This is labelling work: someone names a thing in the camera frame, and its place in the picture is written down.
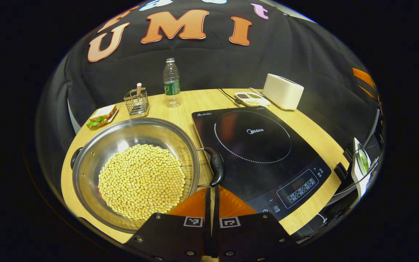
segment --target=black pot handle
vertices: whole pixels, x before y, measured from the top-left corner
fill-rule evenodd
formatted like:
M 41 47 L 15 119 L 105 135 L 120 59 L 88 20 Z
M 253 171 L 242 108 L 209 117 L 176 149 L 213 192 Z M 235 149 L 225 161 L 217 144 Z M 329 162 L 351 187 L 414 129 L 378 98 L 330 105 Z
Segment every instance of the black pot handle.
M 203 147 L 203 150 L 209 153 L 209 165 L 213 171 L 213 180 L 209 184 L 201 186 L 217 186 L 218 184 L 221 184 L 224 176 L 226 175 L 226 167 L 224 166 L 223 157 L 211 147 L 205 146 Z
M 80 151 L 83 147 L 75 150 L 75 152 L 72 155 L 72 158 L 70 159 L 70 168 L 73 169 L 73 165 L 75 164 L 75 160 L 77 159 L 77 156 L 79 155 Z

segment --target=water bottle label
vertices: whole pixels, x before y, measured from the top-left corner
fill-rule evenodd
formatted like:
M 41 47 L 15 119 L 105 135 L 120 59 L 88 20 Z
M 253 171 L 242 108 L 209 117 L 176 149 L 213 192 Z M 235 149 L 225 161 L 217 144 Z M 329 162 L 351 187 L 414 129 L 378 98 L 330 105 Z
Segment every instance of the water bottle label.
M 173 96 L 180 93 L 179 82 L 164 84 L 164 94 Z

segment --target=black induction cooker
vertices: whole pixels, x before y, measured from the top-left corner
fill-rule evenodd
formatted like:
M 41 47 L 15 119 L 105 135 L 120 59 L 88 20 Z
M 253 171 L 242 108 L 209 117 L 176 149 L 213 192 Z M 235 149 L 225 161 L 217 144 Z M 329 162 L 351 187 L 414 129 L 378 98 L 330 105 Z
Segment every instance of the black induction cooker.
M 221 186 L 281 220 L 326 181 L 331 169 L 290 126 L 264 107 L 192 113 L 203 146 L 221 153 Z

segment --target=table surface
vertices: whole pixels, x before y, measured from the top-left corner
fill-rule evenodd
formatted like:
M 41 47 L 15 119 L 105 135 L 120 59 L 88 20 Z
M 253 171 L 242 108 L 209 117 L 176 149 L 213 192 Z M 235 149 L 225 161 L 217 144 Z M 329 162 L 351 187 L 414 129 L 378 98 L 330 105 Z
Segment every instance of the table surface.
M 234 95 L 236 92 L 251 92 L 249 89 L 241 88 L 228 88 L 224 89 L 229 95 Z M 182 128 L 193 140 L 195 146 L 201 147 L 198 135 L 193 126 L 191 113 L 196 111 L 207 111 L 224 108 L 237 108 L 243 107 L 233 102 L 220 90 L 196 90 L 196 91 L 183 91 L 181 92 L 183 104 L 177 108 L 168 108 L 164 103 L 164 94 L 150 96 L 150 110 L 149 117 L 161 118 L 170 121 Z M 73 189 L 72 183 L 72 170 L 70 168 L 70 159 L 72 154 L 79 147 L 83 147 L 89 139 L 95 134 L 120 121 L 130 119 L 127 112 L 125 102 L 117 103 L 118 112 L 114 119 L 97 129 L 89 130 L 84 123 L 80 131 L 75 136 L 70 148 L 65 156 L 63 170 L 61 174 L 61 189 L 63 191 L 63 198 L 70 209 L 70 211 L 77 217 L 83 217 L 89 221 L 93 226 L 103 231 L 118 242 L 127 242 L 132 234 L 124 233 L 107 227 L 98 220 L 96 220 L 88 211 L 82 206 L 77 199 Z M 332 139 L 321 127 L 309 119 L 306 115 L 299 110 L 286 111 L 280 109 L 275 104 L 271 104 L 268 109 L 281 118 L 293 130 L 295 130 L 307 143 L 313 147 L 316 152 L 324 159 L 326 164 L 331 168 L 332 174 L 324 182 L 324 184 L 314 193 L 303 205 L 298 207 L 294 212 L 280 221 L 283 228 L 288 234 L 293 234 L 298 229 L 307 224 L 316 214 L 323 209 L 326 203 L 331 199 L 332 195 L 339 187 L 340 180 L 336 173 L 333 171 L 339 162 L 345 168 L 348 168 L 348 161 L 343 156 L 343 149 Z M 211 168 L 206 161 L 205 155 L 202 151 L 198 152 L 200 159 L 200 180 L 199 184 L 208 184 L 213 176 Z

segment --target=plastic water bottle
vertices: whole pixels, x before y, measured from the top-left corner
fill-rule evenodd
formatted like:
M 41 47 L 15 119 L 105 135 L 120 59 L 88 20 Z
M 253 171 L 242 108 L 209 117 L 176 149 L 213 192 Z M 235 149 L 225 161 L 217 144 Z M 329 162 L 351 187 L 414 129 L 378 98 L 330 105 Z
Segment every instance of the plastic water bottle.
M 166 59 L 163 81 L 165 101 L 168 107 L 178 107 L 182 104 L 179 80 L 179 70 L 176 64 L 174 64 L 174 58 Z

